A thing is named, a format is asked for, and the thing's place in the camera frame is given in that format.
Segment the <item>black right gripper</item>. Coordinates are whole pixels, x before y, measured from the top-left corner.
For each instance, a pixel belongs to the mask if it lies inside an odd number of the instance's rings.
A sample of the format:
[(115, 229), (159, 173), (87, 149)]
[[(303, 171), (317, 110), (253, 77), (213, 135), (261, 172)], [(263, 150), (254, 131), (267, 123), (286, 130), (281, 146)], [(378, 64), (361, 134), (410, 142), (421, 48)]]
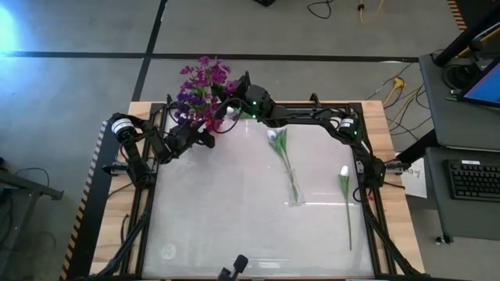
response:
[(253, 118), (267, 118), (273, 110), (269, 92), (257, 84), (252, 84), (248, 71), (237, 81), (234, 97), (242, 111)]

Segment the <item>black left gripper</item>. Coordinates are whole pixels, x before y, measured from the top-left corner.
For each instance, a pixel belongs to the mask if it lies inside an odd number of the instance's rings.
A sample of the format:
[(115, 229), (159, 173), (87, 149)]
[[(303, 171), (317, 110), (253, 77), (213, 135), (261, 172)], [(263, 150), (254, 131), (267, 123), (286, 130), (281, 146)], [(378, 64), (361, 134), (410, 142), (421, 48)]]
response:
[(214, 148), (215, 138), (212, 135), (202, 136), (206, 120), (195, 120), (192, 123), (183, 123), (171, 128), (163, 138), (165, 148), (158, 156), (159, 162), (171, 162), (179, 158), (187, 149), (194, 144)]

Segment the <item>magenta artificial flower bunch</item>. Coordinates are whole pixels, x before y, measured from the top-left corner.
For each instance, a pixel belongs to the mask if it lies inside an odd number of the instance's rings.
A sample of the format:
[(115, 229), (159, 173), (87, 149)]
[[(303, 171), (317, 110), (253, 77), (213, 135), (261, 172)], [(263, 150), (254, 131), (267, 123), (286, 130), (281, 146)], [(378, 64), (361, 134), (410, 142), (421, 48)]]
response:
[(208, 56), (201, 57), (199, 62), (207, 87), (219, 89), (225, 94), (234, 94), (238, 82), (229, 79), (231, 68), (228, 65), (220, 59), (210, 59)]
[(200, 119), (197, 119), (197, 120), (201, 120), (201, 119), (207, 120), (210, 118), (223, 119), (223, 118), (216, 118), (214, 116), (215, 111), (219, 108), (219, 105), (220, 105), (220, 101), (219, 101), (218, 97), (212, 96), (212, 95), (207, 95), (205, 97), (202, 97), (202, 99), (205, 101), (205, 104), (202, 108), (202, 117)]
[(199, 66), (185, 66), (181, 75), (188, 75), (189, 78), (180, 86), (180, 91), (194, 90), (196, 88), (206, 88), (210, 85), (210, 58), (201, 57)]

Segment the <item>clear glass vase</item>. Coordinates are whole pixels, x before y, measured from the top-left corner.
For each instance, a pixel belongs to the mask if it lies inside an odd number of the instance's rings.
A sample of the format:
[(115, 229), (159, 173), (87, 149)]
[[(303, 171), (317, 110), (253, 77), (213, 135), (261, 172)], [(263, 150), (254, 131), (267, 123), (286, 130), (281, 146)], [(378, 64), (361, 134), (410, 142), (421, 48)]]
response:
[(287, 171), (289, 185), (289, 205), (300, 206), (305, 203), (305, 197), (298, 183), (297, 176), (293, 169)]

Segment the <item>white paper note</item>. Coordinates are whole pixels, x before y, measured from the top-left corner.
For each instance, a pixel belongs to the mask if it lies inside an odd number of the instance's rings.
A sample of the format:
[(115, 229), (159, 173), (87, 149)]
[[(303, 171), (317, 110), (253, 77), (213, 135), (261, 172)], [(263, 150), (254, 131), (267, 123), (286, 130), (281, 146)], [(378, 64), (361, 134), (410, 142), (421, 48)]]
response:
[(423, 158), (415, 161), (401, 175), (405, 194), (413, 197), (427, 197), (426, 175)]

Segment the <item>black metal stand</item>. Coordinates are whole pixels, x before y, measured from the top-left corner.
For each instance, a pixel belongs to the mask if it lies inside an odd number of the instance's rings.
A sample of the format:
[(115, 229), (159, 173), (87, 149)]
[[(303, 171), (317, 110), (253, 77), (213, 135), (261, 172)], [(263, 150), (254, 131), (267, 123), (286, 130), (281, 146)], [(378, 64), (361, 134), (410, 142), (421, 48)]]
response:
[[(46, 183), (38, 183), (20, 175), (21, 172), (41, 171)], [(64, 192), (50, 186), (50, 176), (45, 169), (29, 167), (10, 172), (5, 159), (0, 157), (0, 281), (5, 277), (9, 260), (17, 252), (16, 245), (26, 228), (37, 201), (42, 196), (52, 200), (62, 199)]]

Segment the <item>grey desk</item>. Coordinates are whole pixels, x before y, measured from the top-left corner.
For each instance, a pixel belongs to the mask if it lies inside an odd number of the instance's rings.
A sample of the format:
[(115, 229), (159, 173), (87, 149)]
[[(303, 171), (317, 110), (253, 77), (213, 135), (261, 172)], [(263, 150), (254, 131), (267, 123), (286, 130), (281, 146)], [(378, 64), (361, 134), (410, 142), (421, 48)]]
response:
[(447, 159), (500, 161), (500, 153), (428, 148), (426, 157), (443, 238), (448, 242), (454, 237), (500, 241), (500, 202), (452, 199), (443, 166)]
[(420, 56), (419, 64), (437, 142), (447, 148), (500, 152), (500, 108), (455, 101), (431, 56)]

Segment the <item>laptop with blue screen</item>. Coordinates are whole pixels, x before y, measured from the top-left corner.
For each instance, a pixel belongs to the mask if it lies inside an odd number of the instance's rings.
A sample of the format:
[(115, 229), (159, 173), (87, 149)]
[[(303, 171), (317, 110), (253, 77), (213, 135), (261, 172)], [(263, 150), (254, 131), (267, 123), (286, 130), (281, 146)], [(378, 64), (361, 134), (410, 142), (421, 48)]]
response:
[(500, 108), (500, 56), (490, 62), (471, 84), (456, 94), (455, 99)]

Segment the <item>black keyboard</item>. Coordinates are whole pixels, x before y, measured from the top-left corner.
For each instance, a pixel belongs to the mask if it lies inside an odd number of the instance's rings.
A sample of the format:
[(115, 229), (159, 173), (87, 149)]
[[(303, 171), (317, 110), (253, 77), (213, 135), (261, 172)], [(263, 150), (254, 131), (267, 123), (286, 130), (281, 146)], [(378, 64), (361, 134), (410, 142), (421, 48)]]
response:
[(463, 201), (500, 202), (500, 161), (443, 161), (450, 197)]

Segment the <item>black orange striped base plate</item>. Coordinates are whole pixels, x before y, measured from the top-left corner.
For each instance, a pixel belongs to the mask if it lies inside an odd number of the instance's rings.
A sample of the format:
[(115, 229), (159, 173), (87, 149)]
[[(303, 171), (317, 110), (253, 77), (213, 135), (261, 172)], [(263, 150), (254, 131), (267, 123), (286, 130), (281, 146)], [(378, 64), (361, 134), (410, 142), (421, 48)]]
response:
[(104, 121), (84, 182), (84, 189), (77, 206), (75, 223), (70, 234), (59, 281), (86, 277), (91, 271), (98, 235), (101, 229), (105, 205), (112, 177), (102, 167), (114, 162), (118, 142), (110, 125)]

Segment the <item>black aluminium table frame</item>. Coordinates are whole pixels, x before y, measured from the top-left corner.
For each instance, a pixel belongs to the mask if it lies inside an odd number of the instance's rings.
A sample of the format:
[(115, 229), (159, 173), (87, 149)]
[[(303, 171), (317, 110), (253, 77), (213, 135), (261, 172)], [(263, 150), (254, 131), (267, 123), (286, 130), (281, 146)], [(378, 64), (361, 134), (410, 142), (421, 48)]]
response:
[[(165, 102), (153, 102), (153, 101), (133, 101), (130, 103), (128, 114), (137, 116), (138, 118), (152, 119), (156, 123), (159, 123), (161, 127), (165, 127), (166, 123), (166, 107)], [(360, 115), (363, 116), (367, 135), (372, 137), (372, 144), (374, 145), (375, 155), (386, 159), (395, 154), (392, 142), (390, 141), (389, 131), (387, 126), (382, 124), (382, 119), (385, 117), (384, 110), (381, 101), (320, 101), (323, 107), (329, 108), (339, 108), (341, 106), (351, 105)], [(128, 184), (127, 176), (120, 175), (113, 177), (108, 175), (102, 170), (104, 164), (109, 164), (113, 161), (114, 153), (118, 152), (118, 143), (115, 137), (112, 136), (112, 132), (109, 128), (107, 121), (102, 123), (98, 140), (95, 146), (95, 152), (91, 162), (91, 167), (87, 175), (85, 182), (84, 195), (82, 195), (79, 213), (77, 218), (81, 219), (80, 222), (80, 234), (83, 235), (83, 216), (84, 216), (84, 203), (85, 211), (87, 215), (90, 214), (89, 211), (96, 211), (97, 215), (91, 217), (91, 222), (88, 226), (97, 226), (99, 222), (99, 231), (95, 234), (96, 238), (92, 238), (91, 246), (83, 246), (83, 238), (80, 237), (78, 242), (80, 246), (84, 247), (84, 254), (91, 254), (91, 247), (94, 251), (92, 254), (91, 261), (87, 262), (88, 265), (84, 265), (83, 261), (79, 261), (82, 265), (83, 273), (89, 273), (89, 275), (97, 273), (99, 270), (105, 267), (106, 258), (111, 258), (111, 255), (120, 248), (119, 238), (112, 237), (112, 234), (119, 234), (119, 225), (111, 220), (112, 216), (115, 215), (126, 215), (129, 214), (127, 222), (131, 226), (125, 227), (125, 234), (127, 234), (128, 228), (132, 230), (133, 226), (139, 220), (138, 216), (145, 213), (145, 205), (148, 201), (153, 200), (155, 189), (150, 190), (139, 190), (131, 191), (131, 193), (124, 194), (123, 200), (108, 201), (107, 196), (112, 192), (120, 189), (118, 187), (120, 183)], [(402, 255), (407, 254), (406, 260), (409, 264), (413, 266), (417, 271), (425, 271), (423, 267), (423, 262), (420, 254), (419, 246), (416, 242), (416, 234), (413, 226), (410, 225), (412, 222), (409, 214), (409, 207), (407, 200), (405, 198), (405, 193), (402, 191), (401, 187), (395, 187), (396, 183), (402, 183), (400, 176), (389, 176), (388, 181), (390, 184), (385, 183), (382, 191), (375, 190), (372, 192), (373, 201), (370, 201), (370, 209), (377, 217), (377, 223), (384, 228), (384, 232), (387, 237), (391, 236), (394, 240), (393, 244), (402, 247)], [(73, 247), (72, 262), (77, 260), (77, 224), (73, 227), (72, 232), (71, 247)], [(394, 258), (387, 249), (388, 247), (384, 244), (380, 235), (375, 231), (375, 229), (366, 223), (366, 230), (368, 235), (368, 242), (370, 246), (370, 257), (372, 258), (373, 269), (375, 273), (380, 273), (384, 277), (386, 275), (402, 274), (403, 271), (401, 266), (397, 264), (397, 258)], [(125, 254), (126, 257), (123, 258), (119, 266), (119, 272), (113, 276), (120, 277), (109, 277), (113, 280), (172, 280), (179, 281), (182, 278), (170, 278), (170, 277), (144, 277), (142, 276), (143, 271), (143, 256), (145, 255), (145, 240), (148, 236), (148, 230), (141, 230), (132, 243), (131, 248)], [(70, 246), (66, 251), (66, 257), (64, 261), (63, 271), (59, 277), (60, 280), (70, 280), (71, 278), (76, 278), (77, 275), (77, 265), (70, 265)]]

